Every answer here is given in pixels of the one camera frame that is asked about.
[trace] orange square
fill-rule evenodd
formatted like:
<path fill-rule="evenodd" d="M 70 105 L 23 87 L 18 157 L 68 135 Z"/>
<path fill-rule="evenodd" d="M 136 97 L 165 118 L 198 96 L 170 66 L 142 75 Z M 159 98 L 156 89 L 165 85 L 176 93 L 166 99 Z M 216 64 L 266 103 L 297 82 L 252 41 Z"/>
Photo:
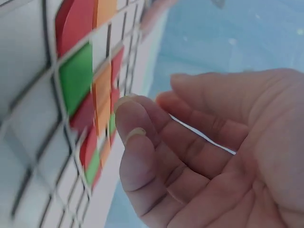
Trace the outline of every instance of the orange square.
<path fill-rule="evenodd" d="M 96 112 L 96 130 L 97 135 L 100 136 L 102 131 L 106 128 L 109 119 L 110 119 L 110 109 L 111 109 L 111 99 L 110 96 L 106 99 L 105 103 L 102 105 L 100 110 L 97 110 Z"/>
<path fill-rule="evenodd" d="M 95 0 L 93 28 L 97 28 L 117 13 L 117 0 Z"/>
<path fill-rule="evenodd" d="M 107 138 L 105 140 L 105 143 L 103 145 L 103 148 L 102 150 L 100 151 L 100 164 L 102 165 L 102 167 L 105 166 L 105 163 L 110 155 L 110 151 L 111 151 L 111 145 L 110 145 L 110 141 L 109 139 Z"/>
<path fill-rule="evenodd" d="M 105 70 L 94 80 L 93 101 L 95 110 L 98 112 L 102 108 L 111 91 L 111 64 L 108 64 Z"/>

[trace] red square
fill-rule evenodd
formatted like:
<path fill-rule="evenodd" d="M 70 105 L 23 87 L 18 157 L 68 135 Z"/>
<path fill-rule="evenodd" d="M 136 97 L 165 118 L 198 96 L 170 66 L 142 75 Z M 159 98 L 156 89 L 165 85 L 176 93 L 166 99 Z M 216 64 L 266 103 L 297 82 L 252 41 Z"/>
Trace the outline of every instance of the red square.
<path fill-rule="evenodd" d="M 115 105 L 115 103 L 118 101 L 119 96 L 120 96 L 119 89 L 113 89 L 113 90 L 111 91 L 111 113 L 112 113 L 113 110 L 114 110 L 114 105 Z"/>
<path fill-rule="evenodd" d="M 71 128 L 77 130 L 80 134 L 86 127 L 92 126 L 94 115 L 93 94 L 88 93 L 76 113 L 70 119 Z"/>
<path fill-rule="evenodd" d="M 124 46 L 119 50 L 119 52 L 116 54 L 116 56 L 112 59 L 111 65 L 112 65 L 112 83 L 117 78 L 118 73 L 120 71 L 120 66 L 122 64 L 124 56 Z"/>
<path fill-rule="evenodd" d="M 93 28 L 95 0 L 64 0 L 55 19 L 58 56 L 64 55 Z"/>
<path fill-rule="evenodd" d="M 100 165 L 99 168 L 98 168 L 98 171 L 95 175 L 95 178 L 94 178 L 94 181 L 93 181 L 93 184 L 92 184 L 92 190 L 94 190 L 96 184 L 98 183 L 100 177 L 101 177 L 101 171 L 102 171 L 102 166 Z"/>
<path fill-rule="evenodd" d="M 97 147 L 97 135 L 96 135 L 95 126 L 93 126 L 90 129 L 86 139 L 84 140 L 80 148 L 79 159 L 82 166 L 84 167 L 84 170 L 86 170 L 89 167 L 96 147 Z"/>

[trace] fingernail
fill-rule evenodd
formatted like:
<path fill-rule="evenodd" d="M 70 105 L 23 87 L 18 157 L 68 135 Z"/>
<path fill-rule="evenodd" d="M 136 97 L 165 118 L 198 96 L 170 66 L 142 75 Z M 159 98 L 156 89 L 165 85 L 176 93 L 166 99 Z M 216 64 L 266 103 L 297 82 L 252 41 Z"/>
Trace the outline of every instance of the fingernail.
<path fill-rule="evenodd" d="M 134 136 L 134 135 L 146 135 L 146 131 L 141 128 L 141 127 L 137 127 L 137 128 L 134 128 L 132 131 L 130 131 L 124 141 L 124 145 L 126 145 L 128 143 L 128 140 Z"/>
<path fill-rule="evenodd" d="M 131 97 L 132 96 L 124 96 L 124 97 L 119 98 L 118 101 L 114 104 L 114 108 L 113 108 L 114 113 L 116 113 L 118 107 L 121 106 L 123 103 L 131 101 L 132 100 Z"/>

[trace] green square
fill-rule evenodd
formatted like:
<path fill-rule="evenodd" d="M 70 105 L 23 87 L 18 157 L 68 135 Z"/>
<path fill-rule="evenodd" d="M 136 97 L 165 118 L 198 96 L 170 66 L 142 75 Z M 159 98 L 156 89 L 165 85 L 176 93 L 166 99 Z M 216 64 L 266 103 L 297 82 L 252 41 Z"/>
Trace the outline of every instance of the green square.
<path fill-rule="evenodd" d="M 84 99 L 93 80 L 92 46 L 87 43 L 59 69 L 66 110 L 72 116 Z"/>
<path fill-rule="evenodd" d="M 85 171 L 85 178 L 89 185 L 93 184 L 99 166 L 100 166 L 99 152 L 98 150 L 96 150 L 93 154 L 89 167 Z"/>
<path fill-rule="evenodd" d="M 110 118 L 110 135 L 112 135 L 115 130 L 116 130 L 115 113 L 112 113 Z"/>

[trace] skin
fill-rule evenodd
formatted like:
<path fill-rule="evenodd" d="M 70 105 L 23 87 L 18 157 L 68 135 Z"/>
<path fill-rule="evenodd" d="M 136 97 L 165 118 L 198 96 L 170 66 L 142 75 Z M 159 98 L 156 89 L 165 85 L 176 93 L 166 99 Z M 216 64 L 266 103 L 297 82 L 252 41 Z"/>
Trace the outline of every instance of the skin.
<path fill-rule="evenodd" d="M 120 100 L 123 188 L 151 228 L 304 227 L 304 75 L 183 74 L 156 102 Z M 236 151 L 232 155 L 169 114 Z"/>

